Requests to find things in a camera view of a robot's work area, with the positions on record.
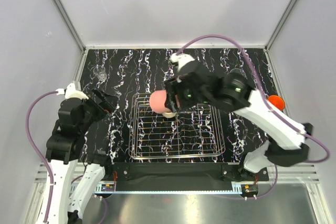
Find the beige brown ceramic cup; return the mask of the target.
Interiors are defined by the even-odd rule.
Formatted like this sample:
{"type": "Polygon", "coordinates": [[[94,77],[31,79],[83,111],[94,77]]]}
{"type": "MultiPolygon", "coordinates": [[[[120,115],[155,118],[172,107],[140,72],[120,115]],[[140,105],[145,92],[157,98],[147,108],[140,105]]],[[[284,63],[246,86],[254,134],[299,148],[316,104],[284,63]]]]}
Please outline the beige brown ceramic cup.
{"type": "Polygon", "coordinates": [[[176,115],[177,115],[177,113],[176,112],[172,112],[172,111],[170,111],[170,110],[167,110],[167,111],[165,111],[165,112],[163,112],[162,113],[162,115],[165,117],[165,118],[173,118],[173,117],[175,117],[176,115]]]}

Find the pink plastic cup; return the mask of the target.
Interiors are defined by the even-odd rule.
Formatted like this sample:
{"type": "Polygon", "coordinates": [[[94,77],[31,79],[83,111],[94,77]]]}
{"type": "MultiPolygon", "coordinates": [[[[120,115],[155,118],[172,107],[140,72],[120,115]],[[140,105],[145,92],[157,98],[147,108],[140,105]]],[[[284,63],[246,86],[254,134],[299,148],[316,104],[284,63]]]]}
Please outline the pink plastic cup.
{"type": "Polygon", "coordinates": [[[157,90],[150,95],[149,104],[153,112],[162,114],[168,113],[170,110],[165,106],[166,91],[157,90]]]}

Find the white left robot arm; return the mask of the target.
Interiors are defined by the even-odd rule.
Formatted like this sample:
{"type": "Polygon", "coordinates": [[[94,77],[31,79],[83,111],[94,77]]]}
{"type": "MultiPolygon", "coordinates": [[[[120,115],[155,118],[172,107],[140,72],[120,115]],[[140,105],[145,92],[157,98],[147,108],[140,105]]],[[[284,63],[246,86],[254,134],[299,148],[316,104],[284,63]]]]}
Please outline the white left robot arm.
{"type": "Polygon", "coordinates": [[[87,169],[79,184],[71,190],[85,134],[93,123],[104,119],[117,108],[118,98],[93,89],[96,99],[78,91],[73,83],[57,94],[65,99],[58,110],[51,137],[46,147],[48,185],[46,185],[37,223],[82,223],[85,208],[101,180],[112,177],[110,157],[88,155],[87,169]]]}

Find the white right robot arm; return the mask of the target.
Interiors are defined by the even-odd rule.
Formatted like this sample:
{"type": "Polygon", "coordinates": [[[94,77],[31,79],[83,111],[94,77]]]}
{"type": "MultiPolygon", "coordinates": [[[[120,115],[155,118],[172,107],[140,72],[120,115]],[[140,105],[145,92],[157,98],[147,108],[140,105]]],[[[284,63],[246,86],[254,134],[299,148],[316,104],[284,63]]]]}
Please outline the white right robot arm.
{"type": "Polygon", "coordinates": [[[310,148],[305,140],[312,126],[289,120],[238,72],[221,78],[190,72],[166,81],[165,90],[165,106],[173,112],[205,103],[234,112],[268,134],[266,143],[241,159],[235,171],[240,180],[251,180],[271,164],[290,167],[308,159],[310,148]]]}

